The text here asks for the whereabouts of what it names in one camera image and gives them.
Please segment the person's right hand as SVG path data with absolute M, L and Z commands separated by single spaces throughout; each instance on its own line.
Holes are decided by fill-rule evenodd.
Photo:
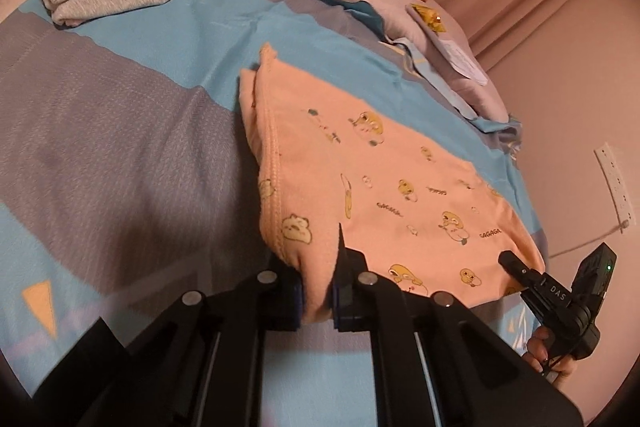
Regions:
M 548 327 L 537 327 L 532 337 L 529 338 L 526 345 L 526 351 L 522 355 L 522 359 L 537 373 L 544 371 L 544 366 L 549 364 L 549 346 L 551 343 L 552 332 Z M 577 361 L 570 355 L 565 355 L 564 358 L 559 359 L 552 371 L 558 373 L 555 377 L 553 386 L 558 389 L 562 389 L 570 376 L 575 372 L 577 367 Z

